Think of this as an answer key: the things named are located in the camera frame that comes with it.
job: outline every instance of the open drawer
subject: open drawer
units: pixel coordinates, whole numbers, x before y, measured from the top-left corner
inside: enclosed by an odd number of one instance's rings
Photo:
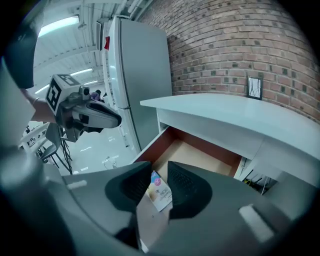
[[[171,126],[165,128],[132,161],[150,161],[154,171],[167,181],[167,162],[175,161],[234,177],[241,156]]]

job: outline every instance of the framed picture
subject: framed picture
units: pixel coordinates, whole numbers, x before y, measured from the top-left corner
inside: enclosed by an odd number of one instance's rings
[[[262,100],[263,78],[247,77],[246,96],[247,98]]]

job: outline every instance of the ceiling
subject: ceiling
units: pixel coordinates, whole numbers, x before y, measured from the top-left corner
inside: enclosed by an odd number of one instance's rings
[[[96,47],[97,21],[104,24],[108,33],[115,14],[130,16],[128,9],[135,2],[139,6],[131,12],[134,20],[148,1],[151,0],[51,0],[44,10],[42,26],[75,15],[79,15],[79,23],[38,38],[33,63],[34,88],[30,90],[35,92],[46,86],[53,74],[71,74],[89,68],[93,71],[77,74],[74,78],[81,84],[95,80],[98,83],[93,85],[104,83],[102,51]],[[79,30],[83,21],[87,26],[85,30]]]

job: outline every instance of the refrigerator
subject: refrigerator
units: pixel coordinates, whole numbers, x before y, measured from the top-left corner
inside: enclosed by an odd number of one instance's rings
[[[107,63],[122,128],[137,154],[158,134],[157,111],[140,101],[172,96],[166,33],[116,16],[109,30]]]

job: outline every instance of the white counter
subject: white counter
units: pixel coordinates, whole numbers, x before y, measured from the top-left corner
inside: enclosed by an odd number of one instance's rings
[[[175,127],[314,186],[320,182],[320,125],[289,109],[246,97],[202,93],[141,101]]]

